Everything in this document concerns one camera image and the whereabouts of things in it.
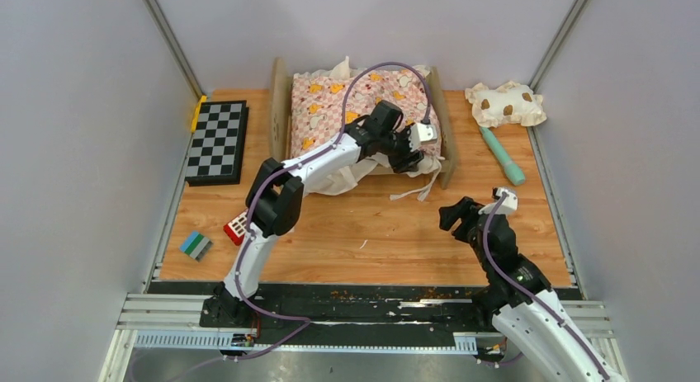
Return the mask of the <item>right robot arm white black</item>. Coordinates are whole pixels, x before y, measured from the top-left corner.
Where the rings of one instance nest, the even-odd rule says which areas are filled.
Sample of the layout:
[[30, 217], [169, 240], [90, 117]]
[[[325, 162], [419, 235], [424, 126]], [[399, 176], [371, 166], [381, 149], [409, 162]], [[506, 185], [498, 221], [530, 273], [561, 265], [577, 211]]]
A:
[[471, 318], [513, 342], [549, 381], [623, 381], [568, 315], [541, 269], [520, 253], [508, 217], [517, 195], [499, 187], [493, 202], [464, 197], [439, 210], [439, 227], [468, 244], [488, 285], [473, 298]]

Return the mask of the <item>wooden pet bed striped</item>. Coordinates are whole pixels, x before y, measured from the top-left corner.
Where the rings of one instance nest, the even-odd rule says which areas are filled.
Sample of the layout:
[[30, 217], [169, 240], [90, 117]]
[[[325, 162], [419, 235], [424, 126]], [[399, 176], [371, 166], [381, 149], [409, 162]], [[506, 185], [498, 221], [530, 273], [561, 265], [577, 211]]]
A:
[[[439, 121], [442, 167], [437, 178], [440, 187], [446, 189], [460, 162], [460, 156], [438, 68], [429, 66], [424, 78], [430, 93], [431, 111]], [[291, 89], [292, 76], [286, 62], [282, 57], [276, 57], [272, 63], [268, 95], [268, 145], [270, 155], [278, 160], [288, 157], [291, 152]]]

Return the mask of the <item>cream pillow brown spots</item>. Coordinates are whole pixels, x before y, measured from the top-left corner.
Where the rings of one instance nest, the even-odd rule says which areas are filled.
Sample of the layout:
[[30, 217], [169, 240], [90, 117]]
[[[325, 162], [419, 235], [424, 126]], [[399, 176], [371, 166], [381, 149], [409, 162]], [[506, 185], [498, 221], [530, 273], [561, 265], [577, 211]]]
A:
[[465, 90], [471, 114], [478, 126], [497, 128], [502, 125], [533, 127], [547, 120], [543, 96], [528, 85], [509, 81], [495, 89], [483, 83]]

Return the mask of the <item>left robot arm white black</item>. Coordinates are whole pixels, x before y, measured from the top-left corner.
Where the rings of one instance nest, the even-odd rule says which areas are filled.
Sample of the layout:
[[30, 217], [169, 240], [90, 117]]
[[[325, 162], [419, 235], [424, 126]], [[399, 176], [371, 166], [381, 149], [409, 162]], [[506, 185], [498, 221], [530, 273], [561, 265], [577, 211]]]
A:
[[262, 271], [279, 239], [300, 218], [301, 206], [312, 186], [331, 173], [378, 153], [395, 173], [413, 172], [423, 160], [421, 149], [438, 139], [429, 118], [400, 128], [402, 110], [380, 101], [370, 114], [346, 124], [331, 140], [301, 157], [283, 162], [265, 160], [246, 199], [244, 239], [234, 265], [202, 309], [201, 323], [210, 321], [242, 327], [260, 309], [252, 299]]

